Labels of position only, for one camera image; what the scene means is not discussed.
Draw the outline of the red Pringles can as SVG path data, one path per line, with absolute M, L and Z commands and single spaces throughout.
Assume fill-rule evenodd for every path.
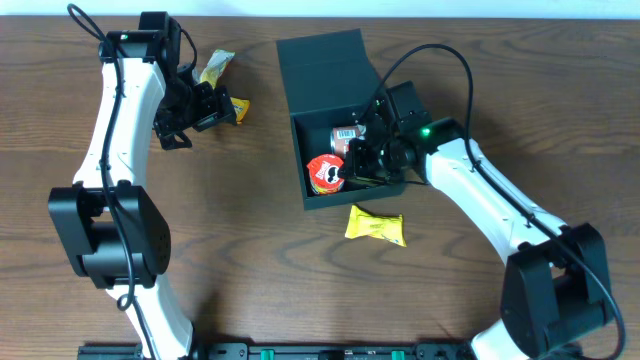
M 344 179 L 339 176 L 339 170 L 344 161 L 333 154 L 323 154 L 313 158 L 307 165 L 312 191 L 317 195 L 338 193 Z

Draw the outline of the brown Pringles can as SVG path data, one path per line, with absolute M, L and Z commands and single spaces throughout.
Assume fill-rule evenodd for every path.
M 353 139 L 364 140 L 365 133 L 366 127 L 364 125 L 333 128 L 330 134 L 332 153 L 340 158 L 344 158 L 349 151 L 349 143 Z

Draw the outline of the green yellow snack packet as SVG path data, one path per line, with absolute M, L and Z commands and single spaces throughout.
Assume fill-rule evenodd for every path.
M 224 49 L 216 49 L 209 58 L 206 67 L 200 74 L 200 83 L 209 83 L 213 88 L 222 77 L 227 66 L 234 59 L 235 53 Z

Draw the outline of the black gift box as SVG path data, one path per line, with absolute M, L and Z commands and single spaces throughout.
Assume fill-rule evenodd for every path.
M 350 126 L 379 84 L 358 29 L 281 39 L 276 42 L 287 99 L 303 208 L 358 203 L 402 194 L 402 185 L 366 187 L 347 183 L 329 195 L 313 192 L 307 164 L 330 154 L 334 128 Z

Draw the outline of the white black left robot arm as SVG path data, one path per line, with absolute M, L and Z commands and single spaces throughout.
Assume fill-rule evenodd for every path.
M 229 345 L 207 344 L 182 311 L 167 269 L 169 226 L 146 190 L 149 147 L 188 148 L 187 129 L 234 124 L 225 87 L 195 78 L 182 64 L 189 38 L 165 12 L 144 12 L 133 31 L 104 32 L 79 6 L 71 18 L 99 43 L 103 90 L 87 154 L 48 211 L 76 275 L 112 297 L 133 325 L 134 345 L 87 344 L 81 359 L 239 359 Z

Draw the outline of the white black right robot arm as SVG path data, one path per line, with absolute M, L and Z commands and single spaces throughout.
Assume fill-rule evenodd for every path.
M 569 345 L 614 322 L 606 248 L 590 224 L 569 226 L 539 207 L 484 157 L 468 123 L 432 120 L 410 82 L 378 92 L 354 123 L 341 177 L 391 185 L 412 169 L 452 200 L 505 265 L 500 317 L 470 341 L 475 359 L 571 356 Z

